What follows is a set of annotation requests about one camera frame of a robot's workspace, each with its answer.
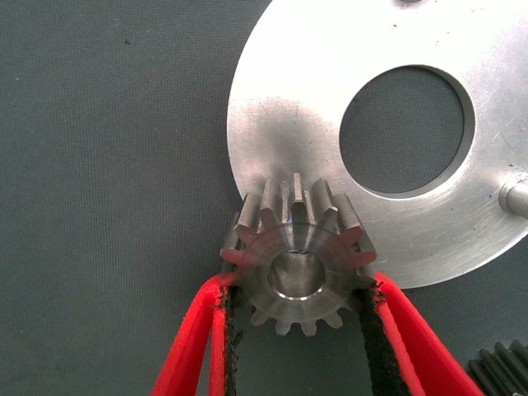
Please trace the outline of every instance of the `shiny steel gear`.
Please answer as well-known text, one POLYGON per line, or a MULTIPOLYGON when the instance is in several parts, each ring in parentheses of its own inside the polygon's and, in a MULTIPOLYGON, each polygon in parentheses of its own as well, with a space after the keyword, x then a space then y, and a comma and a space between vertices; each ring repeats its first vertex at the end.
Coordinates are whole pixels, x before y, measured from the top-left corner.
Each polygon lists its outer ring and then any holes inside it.
POLYGON ((337 311, 358 310, 352 291, 374 283, 365 266, 375 251, 347 195, 334 196, 323 179, 307 189, 299 173, 246 194, 220 255, 237 267, 252 324, 274 318, 280 335, 299 323, 313 336, 319 319, 341 327, 337 311))

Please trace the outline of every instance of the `spur gear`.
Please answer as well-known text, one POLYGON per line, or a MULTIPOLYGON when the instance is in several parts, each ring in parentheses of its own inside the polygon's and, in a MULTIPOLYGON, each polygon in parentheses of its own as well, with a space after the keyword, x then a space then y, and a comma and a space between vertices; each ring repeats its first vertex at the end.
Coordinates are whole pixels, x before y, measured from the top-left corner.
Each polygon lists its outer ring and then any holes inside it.
POLYGON ((337 311, 360 309, 352 291, 374 283, 365 266, 375 251, 347 195, 334 196, 323 179, 306 189, 299 173, 246 195, 220 255, 237 267, 233 284, 255 307, 251 323, 274 318, 280 335, 299 323, 313 336, 319 319, 341 327, 337 311))

